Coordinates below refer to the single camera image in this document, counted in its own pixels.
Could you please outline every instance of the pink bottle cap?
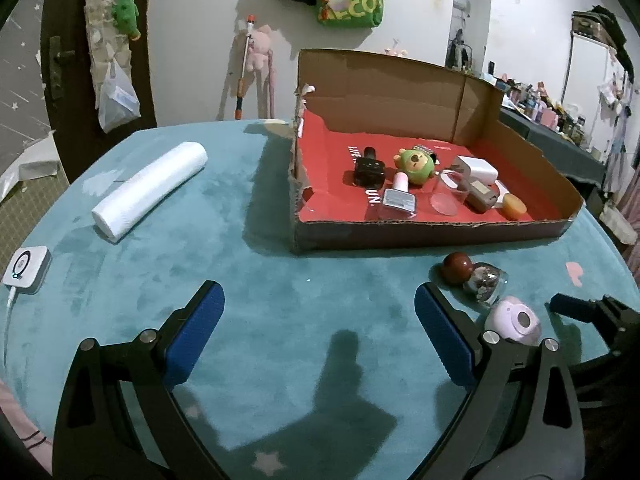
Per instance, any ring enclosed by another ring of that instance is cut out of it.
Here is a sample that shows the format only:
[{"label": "pink bottle cap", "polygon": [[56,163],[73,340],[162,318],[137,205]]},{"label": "pink bottle cap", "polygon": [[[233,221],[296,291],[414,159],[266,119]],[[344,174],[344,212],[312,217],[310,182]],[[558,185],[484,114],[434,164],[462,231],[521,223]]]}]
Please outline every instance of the pink bottle cap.
[{"label": "pink bottle cap", "polygon": [[394,189],[398,191],[409,192],[409,176],[402,171],[398,171],[394,177]]}]

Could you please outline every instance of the red ball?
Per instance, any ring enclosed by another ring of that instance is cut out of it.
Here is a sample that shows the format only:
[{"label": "red ball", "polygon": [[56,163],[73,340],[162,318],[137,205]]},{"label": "red ball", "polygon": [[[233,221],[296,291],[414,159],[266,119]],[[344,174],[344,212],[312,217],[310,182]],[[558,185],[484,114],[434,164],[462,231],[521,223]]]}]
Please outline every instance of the red ball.
[{"label": "red ball", "polygon": [[442,277],[449,285],[462,285],[471,278],[473,271],[474,264],[465,253],[451,253],[440,266]]}]

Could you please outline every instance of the green plush toy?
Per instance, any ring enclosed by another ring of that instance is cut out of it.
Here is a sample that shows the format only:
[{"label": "green plush toy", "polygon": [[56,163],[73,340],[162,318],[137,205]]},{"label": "green plush toy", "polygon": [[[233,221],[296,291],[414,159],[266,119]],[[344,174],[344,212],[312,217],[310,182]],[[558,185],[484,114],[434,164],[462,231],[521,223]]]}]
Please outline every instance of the green plush toy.
[{"label": "green plush toy", "polygon": [[116,0],[111,7],[114,25],[121,34],[127,34],[131,41],[140,39],[140,31],[136,17],[139,15],[138,7],[133,0]]},{"label": "green plush toy", "polygon": [[422,186],[435,171],[435,163],[431,156],[433,152],[430,152],[428,148],[421,149],[418,146],[414,146],[412,150],[402,149],[394,156],[396,168],[409,176],[409,182]]}]

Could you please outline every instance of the screw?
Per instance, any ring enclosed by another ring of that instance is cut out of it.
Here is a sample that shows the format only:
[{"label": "screw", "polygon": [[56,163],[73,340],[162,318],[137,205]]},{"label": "screw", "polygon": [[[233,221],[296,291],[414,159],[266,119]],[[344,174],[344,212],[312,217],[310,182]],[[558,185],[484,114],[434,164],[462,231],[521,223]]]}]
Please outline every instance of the screw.
[{"label": "screw", "polygon": [[84,341],[80,343],[80,349],[83,351],[91,350],[95,345],[95,339],[93,337],[88,337]]},{"label": "screw", "polygon": [[551,350],[552,352],[556,352],[559,348],[560,345],[558,344],[558,341],[556,341],[555,339],[545,339],[545,346]]},{"label": "screw", "polygon": [[487,330],[482,334],[482,339],[487,341],[490,345],[495,345],[498,341],[500,341],[500,336],[492,330]]},{"label": "screw", "polygon": [[149,330],[144,330],[141,334],[140,334],[140,341],[142,341],[143,343],[151,343],[153,341],[156,340],[156,331],[149,329]]}]

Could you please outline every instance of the grey wallpaper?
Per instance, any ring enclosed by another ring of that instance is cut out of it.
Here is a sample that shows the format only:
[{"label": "grey wallpaper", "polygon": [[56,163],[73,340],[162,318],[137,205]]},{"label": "grey wallpaper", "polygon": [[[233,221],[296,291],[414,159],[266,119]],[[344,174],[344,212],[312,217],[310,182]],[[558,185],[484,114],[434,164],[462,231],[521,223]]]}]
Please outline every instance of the grey wallpaper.
[{"label": "grey wallpaper", "polygon": [[44,0],[20,0],[0,30],[0,174],[51,129],[40,66]]}]

